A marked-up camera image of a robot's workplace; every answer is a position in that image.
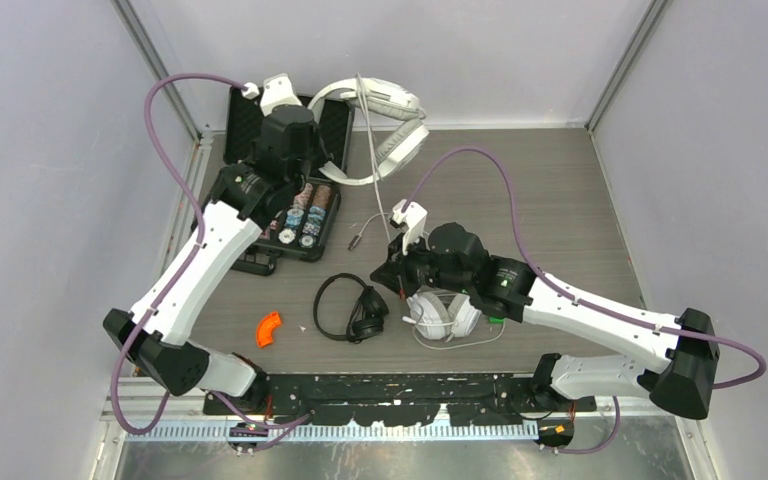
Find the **white grey headphones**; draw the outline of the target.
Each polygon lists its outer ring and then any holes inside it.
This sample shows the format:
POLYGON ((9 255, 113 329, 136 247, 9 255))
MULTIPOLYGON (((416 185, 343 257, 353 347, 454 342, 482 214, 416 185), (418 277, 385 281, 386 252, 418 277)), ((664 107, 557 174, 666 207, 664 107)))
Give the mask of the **white grey headphones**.
POLYGON ((448 342, 465 338, 482 316, 463 293, 419 292, 408 297, 406 303, 408 314, 402 321, 427 340, 448 342))

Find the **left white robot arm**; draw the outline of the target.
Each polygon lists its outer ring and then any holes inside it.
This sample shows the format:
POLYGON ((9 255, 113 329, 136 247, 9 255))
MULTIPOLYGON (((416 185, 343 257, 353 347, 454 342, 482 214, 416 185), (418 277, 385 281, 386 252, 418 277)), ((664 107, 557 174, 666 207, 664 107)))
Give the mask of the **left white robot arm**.
POLYGON ((258 368, 200 346, 190 335, 231 266, 291 207, 326 159, 311 110, 273 108, 251 155, 224 168, 220 191, 197 206, 195 231, 156 284, 129 310, 113 309, 105 317, 103 327, 124 358, 172 395, 218 391, 240 412, 258 412, 267 398, 258 368))

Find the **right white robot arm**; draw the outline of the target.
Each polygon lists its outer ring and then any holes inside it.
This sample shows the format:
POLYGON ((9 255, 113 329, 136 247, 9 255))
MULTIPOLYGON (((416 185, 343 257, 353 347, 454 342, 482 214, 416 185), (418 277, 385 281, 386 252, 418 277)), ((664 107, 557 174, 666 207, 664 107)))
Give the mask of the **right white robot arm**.
POLYGON ((629 396, 683 418, 709 415, 720 351, 702 311, 659 314, 593 295, 523 261, 490 254, 454 222, 408 247, 396 238, 370 278, 406 296, 423 287, 464 294, 489 317, 553 328, 612 350, 588 358, 542 355, 530 392, 544 410, 583 397, 629 396))

